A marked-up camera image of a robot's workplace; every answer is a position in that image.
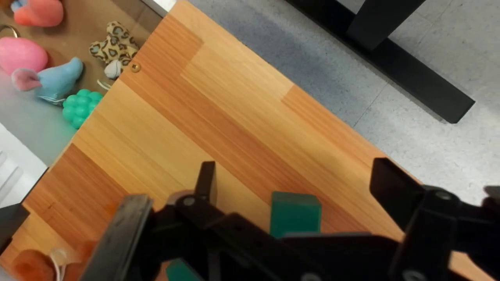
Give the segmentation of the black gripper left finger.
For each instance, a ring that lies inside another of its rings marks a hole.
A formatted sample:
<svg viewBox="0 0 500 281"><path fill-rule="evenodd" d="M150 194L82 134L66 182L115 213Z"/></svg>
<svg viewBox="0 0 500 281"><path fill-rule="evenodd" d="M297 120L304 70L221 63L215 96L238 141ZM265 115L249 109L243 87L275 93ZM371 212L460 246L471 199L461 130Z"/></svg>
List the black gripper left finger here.
<svg viewBox="0 0 500 281"><path fill-rule="evenodd" d="M213 202L215 194L216 162L204 160L196 182L196 194L208 202Z"/></svg>

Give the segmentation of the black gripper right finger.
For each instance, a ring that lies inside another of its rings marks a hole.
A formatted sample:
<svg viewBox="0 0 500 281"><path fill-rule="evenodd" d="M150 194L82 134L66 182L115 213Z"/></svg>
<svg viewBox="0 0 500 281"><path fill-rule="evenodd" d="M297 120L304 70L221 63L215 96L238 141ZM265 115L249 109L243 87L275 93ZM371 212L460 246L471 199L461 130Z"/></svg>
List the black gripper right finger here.
<svg viewBox="0 0 500 281"><path fill-rule="evenodd" d="M371 193L400 229L410 223L424 196L424 188L388 157L375 157Z"/></svg>

